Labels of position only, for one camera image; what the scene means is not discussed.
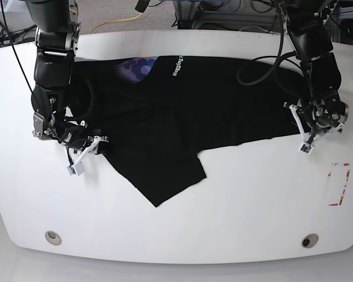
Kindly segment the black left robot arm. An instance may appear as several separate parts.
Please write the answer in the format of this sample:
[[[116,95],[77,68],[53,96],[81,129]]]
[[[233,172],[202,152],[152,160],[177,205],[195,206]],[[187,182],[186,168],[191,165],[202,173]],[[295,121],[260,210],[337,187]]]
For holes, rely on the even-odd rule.
[[[349,106],[338,93],[341,73],[321,18],[329,1],[273,1],[272,5],[281,28],[279,47],[283,47],[284,37],[289,36],[294,50],[278,51],[275,62],[260,78],[245,82],[241,79],[243,70],[239,69],[237,80],[243,86],[253,86],[275,75],[281,62],[292,56],[299,60],[309,97],[300,97],[299,105],[284,106],[291,111],[302,137],[300,151],[310,154],[318,139],[342,129],[349,114]]]

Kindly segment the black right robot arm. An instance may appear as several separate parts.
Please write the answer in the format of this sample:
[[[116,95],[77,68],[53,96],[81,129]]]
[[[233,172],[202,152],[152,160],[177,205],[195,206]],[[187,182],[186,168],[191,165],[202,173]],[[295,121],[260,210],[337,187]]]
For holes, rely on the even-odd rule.
[[[108,141],[92,126],[99,96],[90,78],[73,77],[80,23],[75,1],[27,1],[36,25],[33,135],[55,140],[66,150],[70,174],[84,171],[83,159],[99,154],[99,145]]]

